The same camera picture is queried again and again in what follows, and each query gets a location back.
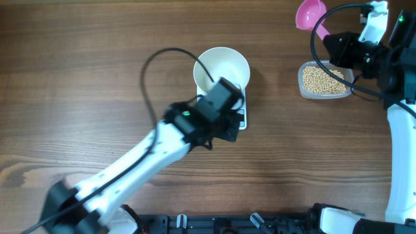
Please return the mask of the pink plastic scoop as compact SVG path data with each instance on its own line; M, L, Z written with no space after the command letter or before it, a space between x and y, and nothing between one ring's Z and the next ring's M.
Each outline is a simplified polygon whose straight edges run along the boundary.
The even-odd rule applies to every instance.
M326 12L326 6L321 0L304 0L296 12L296 27L303 31L312 31Z

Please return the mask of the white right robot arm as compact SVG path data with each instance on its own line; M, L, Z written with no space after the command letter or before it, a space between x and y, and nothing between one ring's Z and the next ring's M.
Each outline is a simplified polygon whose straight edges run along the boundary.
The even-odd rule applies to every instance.
M330 63L360 70L378 80L379 92L345 85L384 100L392 139L392 175L385 220L374 221L348 210L319 207L316 229L323 233L415 232L415 12L403 10L389 39L380 44L387 25L384 3L358 4L365 28L361 34L326 35L322 41Z

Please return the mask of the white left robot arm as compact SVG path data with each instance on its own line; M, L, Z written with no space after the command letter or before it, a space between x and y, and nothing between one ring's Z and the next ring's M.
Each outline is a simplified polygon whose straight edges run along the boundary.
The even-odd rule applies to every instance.
M40 225L48 233L138 232L138 220L124 202L195 147L210 150L214 138L234 142L244 101L244 87L221 78L208 94L171 104L155 129L109 167L72 188L55 183Z

